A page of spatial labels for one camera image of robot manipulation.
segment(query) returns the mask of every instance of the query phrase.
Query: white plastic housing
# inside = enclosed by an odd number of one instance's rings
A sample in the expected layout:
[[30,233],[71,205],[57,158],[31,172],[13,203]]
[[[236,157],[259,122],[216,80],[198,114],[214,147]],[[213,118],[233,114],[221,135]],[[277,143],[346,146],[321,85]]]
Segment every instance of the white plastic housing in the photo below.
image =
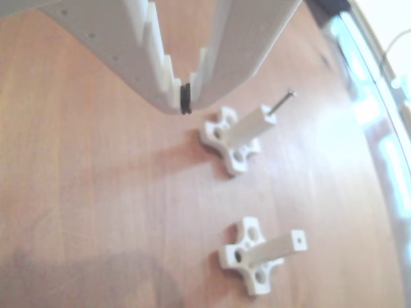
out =
[[157,11],[147,0],[62,0],[43,8],[145,100],[180,112],[181,81],[164,54]]
[[266,242],[257,218],[245,217],[236,225],[237,243],[218,251],[220,265],[242,275],[249,295],[267,294],[271,292],[271,269],[284,263],[283,257],[307,250],[304,231],[293,230]]
[[193,109],[204,108],[258,71],[301,0],[223,0],[207,48],[190,76]]
[[[180,113],[181,81],[164,54],[154,3],[57,1],[1,0],[0,16],[41,7],[147,102],[167,114]],[[251,78],[300,2],[217,1],[209,45],[200,51],[198,72],[189,77],[191,108],[207,107]]]
[[0,0],[0,17],[55,2],[59,2],[59,0]]

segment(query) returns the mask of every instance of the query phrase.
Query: screw hole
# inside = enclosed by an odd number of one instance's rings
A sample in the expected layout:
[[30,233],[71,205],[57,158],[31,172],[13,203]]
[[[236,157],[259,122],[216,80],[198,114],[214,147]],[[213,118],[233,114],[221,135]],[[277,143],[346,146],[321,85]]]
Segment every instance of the screw hole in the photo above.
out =
[[249,237],[256,242],[258,240],[258,231],[256,228],[251,227],[247,230],[247,234],[249,235]]
[[241,256],[241,252],[239,251],[239,250],[236,250],[236,252],[234,252],[234,256],[235,256],[235,258],[236,258],[236,261],[238,262],[238,263],[240,263],[241,262],[241,260],[242,260],[242,256]]
[[265,282],[267,281],[267,277],[265,276],[264,271],[261,269],[257,270],[254,276],[259,284],[265,284]]
[[243,162],[244,161],[244,157],[241,154],[241,152],[239,152],[239,151],[235,151],[234,154],[233,154],[233,157],[237,162]]
[[214,137],[216,137],[217,139],[221,139],[221,134],[222,134],[221,129],[215,128],[213,133],[214,133]]

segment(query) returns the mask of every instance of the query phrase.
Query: wood grain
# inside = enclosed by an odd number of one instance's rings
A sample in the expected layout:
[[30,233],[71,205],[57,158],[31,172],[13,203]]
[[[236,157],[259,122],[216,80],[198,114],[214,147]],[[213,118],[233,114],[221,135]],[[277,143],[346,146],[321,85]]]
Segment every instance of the wood grain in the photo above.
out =
[[[156,1],[183,81],[212,1]],[[229,178],[198,127],[299,96]],[[213,108],[158,113],[70,34],[32,11],[0,21],[0,307],[402,307],[392,232],[361,128],[300,6],[257,75]],[[215,251],[232,224],[303,228],[309,250],[249,298]]]

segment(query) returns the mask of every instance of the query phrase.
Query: black rubber ring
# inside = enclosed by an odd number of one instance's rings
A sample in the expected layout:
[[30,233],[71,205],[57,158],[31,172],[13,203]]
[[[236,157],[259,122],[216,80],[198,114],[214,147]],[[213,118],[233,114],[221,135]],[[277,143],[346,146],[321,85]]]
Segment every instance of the black rubber ring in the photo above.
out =
[[191,114],[191,90],[190,84],[182,85],[180,88],[180,108],[182,114]]

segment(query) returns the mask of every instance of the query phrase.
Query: metal pin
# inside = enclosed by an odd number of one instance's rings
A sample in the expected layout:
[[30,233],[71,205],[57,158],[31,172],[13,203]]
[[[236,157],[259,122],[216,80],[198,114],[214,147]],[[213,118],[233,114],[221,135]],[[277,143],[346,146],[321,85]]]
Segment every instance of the metal pin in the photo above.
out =
[[296,96],[297,93],[295,93],[292,90],[288,90],[287,94],[279,101],[272,109],[269,111],[268,115],[271,116],[274,112],[277,111],[278,108],[280,108],[288,99],[290,99],[293,96]]

